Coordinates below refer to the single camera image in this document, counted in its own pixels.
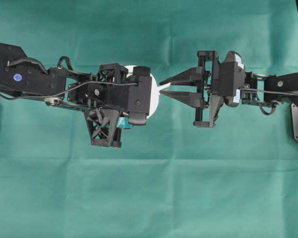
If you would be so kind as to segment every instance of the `screw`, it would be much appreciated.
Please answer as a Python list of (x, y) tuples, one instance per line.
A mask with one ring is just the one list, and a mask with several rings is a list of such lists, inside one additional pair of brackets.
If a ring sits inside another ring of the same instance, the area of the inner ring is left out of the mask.
[(98, 89), (95, 89), (94, 93), (95, 93), (96, 96), (99, 96), (99, 90)]
[(283, 86), (283, 84), (284, 84), (284, 82), (283, 82), (283, 81), (279, 81), (279, 82), (277, 83), (277, 86), (278, 86), (278, 87), (282, 87), (282, 86)]

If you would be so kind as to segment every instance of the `white object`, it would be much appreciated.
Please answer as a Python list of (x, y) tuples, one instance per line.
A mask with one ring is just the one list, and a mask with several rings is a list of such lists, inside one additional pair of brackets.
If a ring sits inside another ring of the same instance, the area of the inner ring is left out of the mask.
[(242, 63), (242, 58), (239, 55), (235, 54), (235, 60), (237, 62), (237, 66), (244, 69), (244, 64)]
[[(128, 74), (127, 74), (127, 77), (128, 77), (133, 74), (133, 70), (134, 70), (134, 67), (136, 67), (136, 65), (127, 65), (125, 67), (128, 69)], [(150, 74), (150, 77), (152, 78), (151, 97), (150, 97), (149, 115), (147, 116), (147, 118), (151, 117), (154, 114), (154, 112), (157, 110), (157, 107), (159, 104), (160, 91), (169, 88), (171, 85), (170, 83), (167, 83), (158, 87), (155, 77), (152, 74)]]
[(240, 100), (240, 90), (237, 89), (236, 90), (236, 96), (233, 98), (233, 102), (234, 103), (239, 103), (239, 100)]

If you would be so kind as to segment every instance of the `cable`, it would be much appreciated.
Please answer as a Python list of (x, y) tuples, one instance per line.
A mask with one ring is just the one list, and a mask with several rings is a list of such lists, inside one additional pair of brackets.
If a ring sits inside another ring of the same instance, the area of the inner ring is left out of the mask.
[(276, 75), (265, 75), (260, 73), (253, 73), (253, 75), (256, 76), (258, 79), (276, 77)]
[(74, 71), (74, 70), (65, 68), (65, 67), (63, 67), (62, 65), (61, 65), (60, 68), (61, 68), (61, 69), (64, 69), (65, 71), (67, 71), (68, 73), (71, 73), (71, 74), (77, 74), (77, 75), (81, 75), (81, 76), (88, 76), (88, 75), (90, 75), (90, 73), (77, 72), (77, 71)]
[(67, 65), (68, 69), (74, 71), (74, 70), (73, 70), (73, 67), (72, 67), (71, 60), (70, 60), (70, 58), (67, 57), (67, 56), (62, 56), (62, 57), (60, 57), (59, 62), (58, 62), (58, 66), (57, 66), (57, 67), (58, 67), (58, 68), (61, 68), (62, 62), (63, 62), (64, 60), (65, 60), (65, 62), (66, 62), (66, 65)]
[(7, 66), (10, 67), (23, 62), (37, 64), (45, 74), (49, 74), (41, 62), (39, 62), (37, 59), (29, 58), (29, 57), (22, 57), (13, 61), (8, 61)]
[(269, 93), (269, 94), (280, 94), (280, 95), (288, 95), (288, 96), (298, 96), (298, 93), (284, 93), (284, 92), (266, 91), (266, 90), (255, 89), (255, 88), (241, 88), (241, 90), (251, 91), (249, 93), (262, 92), (262, 93)]
[(272, 115), (276, 111), (276, 107), (277, 107), (276, 104), (273, 104), (272, 105), (272, 110), (268, 113), (267, 111), (264, 110), (262, 103), (258, 104), (258, 106), (259, 106), (259, 109), (262, 112), (262, 114), (264, 114), (265, 116)]
[(116, 85), (116, 86), (138, 85), (137, 83), (125, 83), (125, 84), (121, 84), (121, 83), (100, 82), (100, 81), (87, 81), (87, 82), (81, 83), (80, 85), (78, 85), (78, 86), (76, 86), (74, 88), (70, 88), (68, 90), (65, 90), (65, 91), (63, 91), (61, 93), (54, 94), (54, 95), (46, 95), (46, 96), (19, 96), (19, 97), (9, 98), (9, 97), (6, 97), (5, 95), (3, 95), (3, 94), (0, 93), (0, 97), (2, 97), (4, 99), (7, 99), (7, 100), (10, 100), (10, 101), (17, 100), (17, 99), (24, 99), (24, 98), (53, 98), (53, 97), (57, 97), (59, 95), (68, 93), (68, 92), (70, 92), (72, 90), (75, 90), (75, 89), (77, 89), (77, 88), (79, 88), (81, 86), (84, 86), (86, 84), (89, 84), (89, 83), (109, 84), (109, 85)]

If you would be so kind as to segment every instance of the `green surface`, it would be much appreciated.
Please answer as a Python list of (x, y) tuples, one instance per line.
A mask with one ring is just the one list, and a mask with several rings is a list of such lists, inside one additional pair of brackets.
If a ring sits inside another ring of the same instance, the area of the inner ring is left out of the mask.
[[(295, 0), (0, 0), (0, 42), (46, 67), (152, 68), (158, 81), (230, 50), (298, 72)], [(298, 238), (290, 109), (223, 107), (217, 127), (166, 97), (121, 149), (90, 146), (82, 113), (0, 99), (0, 238)]]

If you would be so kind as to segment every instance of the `black cable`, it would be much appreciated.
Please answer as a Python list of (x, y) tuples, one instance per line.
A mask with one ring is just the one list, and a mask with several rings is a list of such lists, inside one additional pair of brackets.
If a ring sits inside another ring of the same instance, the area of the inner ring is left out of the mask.
[(267, 112), (267, 111), (264, 110), (263, 104), (260, 103), (260, 104), (258, 104), (258, 106), (259, 106), (259, 109), (262, 112), (262, 114), (264, 114), (265, 116), (272, 115), (276, 111), (276, 107), (277, 107), (276, 104), (273, 104), (272, 105), (272, 110), (270, 112)]
[(13, 101), (13, 100), (17, 100), (17, 99), (24, 99), (24, 98), (53, 98), (53, 97), (57, 97), (57, 96), (60, 96), (62, 94), (65, 94), (65, 93), (68, 93), (72, 90), (75, 90), (81, 86), (84, 86), (86, 84), (89, 84), (89, 83), (98, 83), (98, 84), (109, 84), (109, 85), (116, 85), (116, 86), (130, 86), (130, 85), (138, 85), (137, 83), (125, 83), (125, 84), (121, 84), (121, 83), (110, 83), (110, 82), (100, 82), (100, 81), (87, 81), (87, 82), (84, 82), (84, 83), (81, 83), (80, 85), (74, 87), (74, 88), (70, 88), (68, 90), (65, 90), (61, 93), (58, 93), (58, 94), (54, 94), (54, 95), (46, 95), (46, 96), (19, 96), (19, 97), (13, 97), (13, 98), (9, 98), (9, 97), (6, 97), (5, 95), (1, 94), (0, 93), (0, 97), (4, 98), (4, 99), (7, 99), (7, 100), (10, 100), (10, 101)]
[(65, 62), (66, 62), (66, 65), (67, 65), (68, 69), (69, 69), (69, 70), (73, 70), (71, 60), (70, 60), (70, 58), (67, 57), (67, 56), (62, 56), (62, 57), (60, 57), (59, 62), (58, 62), (58, 68), (61, 68), (62, 62), (63, 62), (64, 60), (65, 60)]
[(266, 78), (271, 78), (271, 77), (276, 77), (276, 75), (266, 75), (266, 74), (261, 74), (261, 73), (253, 73), (253, 76), (255, 76), (257, 79), (266, 79)]
[(22, 57), (22, 58), (13, 60), (13, 61), (8, 61), (7, 66), (10, 67), (10, 66), (14, 66), (14, 65), (17, 65), (17, 64), (20, 64), (23, 62), (37, 64), (45, 74), (49, 74), (41, 62), (39, 62), (37, 59), (29, 58), (29, 57)]
[(255, 89), (255, 88), (241, 88), (241, 90), (250, 91), (250, 92), (247, 92), (247, 93), (262, 92), (262, 93), (269, 93), (269, 94), (280, 94), (280, 95), (288, 95), (288, 96), (298, 96), (298, 93), (275, 92), (275, 91), (267, 91), (267, 90), (261, 90), (261, 89)]
[(261, 113), (264, 114), (265, 116), (270, 116), (270, 115), (272, 115), (276, 111), (277, 104), (278, 104), (277, 102), (274, 103), (274, 104), (272, 104), (271, 111), (270, 112), (267, 112), (267, 111), (264, 110), (263, 103), (260, 102), (260, 99), (259, 99), (259, 97), (257, 95), (256, 95), (256, 99), (258, 100), (256, 102), (258, 103), (258, 106), (259, 106), (259, 109), (260, 109)]

